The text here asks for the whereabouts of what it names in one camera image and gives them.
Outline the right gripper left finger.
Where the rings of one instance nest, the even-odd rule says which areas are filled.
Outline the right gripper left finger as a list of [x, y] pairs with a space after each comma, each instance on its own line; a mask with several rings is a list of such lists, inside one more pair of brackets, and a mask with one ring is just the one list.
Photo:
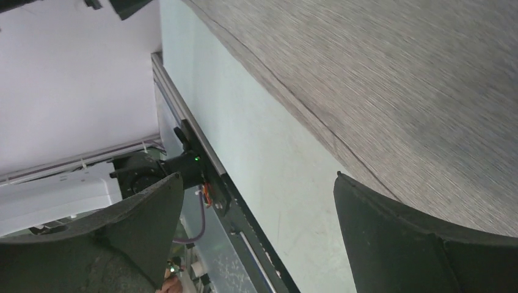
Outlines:
[[155, 292], [183, 204], [181, 175], [46, 233], [1, 239], [2, 292]]

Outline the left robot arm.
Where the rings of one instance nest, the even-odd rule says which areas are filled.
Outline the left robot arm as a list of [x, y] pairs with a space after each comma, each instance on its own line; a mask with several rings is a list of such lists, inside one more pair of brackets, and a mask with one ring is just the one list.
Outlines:
[[158, 1], [1, 2], [1, 236], [45, 234], [171, 173], [203, 164], [163, 152]]

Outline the grey cloth napkin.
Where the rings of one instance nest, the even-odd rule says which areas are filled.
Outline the grey cloth napkin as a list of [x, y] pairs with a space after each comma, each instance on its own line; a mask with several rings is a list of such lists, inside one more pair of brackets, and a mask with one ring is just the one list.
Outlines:
[[188, 1], [366, 186], [517, 235], [516, 1]]

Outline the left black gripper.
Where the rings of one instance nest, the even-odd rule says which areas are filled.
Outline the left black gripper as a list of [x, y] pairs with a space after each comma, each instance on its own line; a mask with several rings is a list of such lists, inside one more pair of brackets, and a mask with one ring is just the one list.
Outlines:
[[[37, 2], [37, 0], [1, 0], [1, 13], [26, 6], [34, 2]], [[101, 1], [97, 0], [84, 0], [81, 2], [94, 10], [99, 10], [103, 7]], [[121, 20], [128, 19], [151, 2], [153, 2], [153, 0], [109, 0], [114, 12]]]

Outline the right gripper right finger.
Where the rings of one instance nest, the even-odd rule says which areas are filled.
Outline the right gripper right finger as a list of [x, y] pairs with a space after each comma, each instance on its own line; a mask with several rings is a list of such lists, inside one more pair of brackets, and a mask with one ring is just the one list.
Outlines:
[[358, 292], [516, 292], [517, 239], [460, 226], [338, 173], [334, 198]]

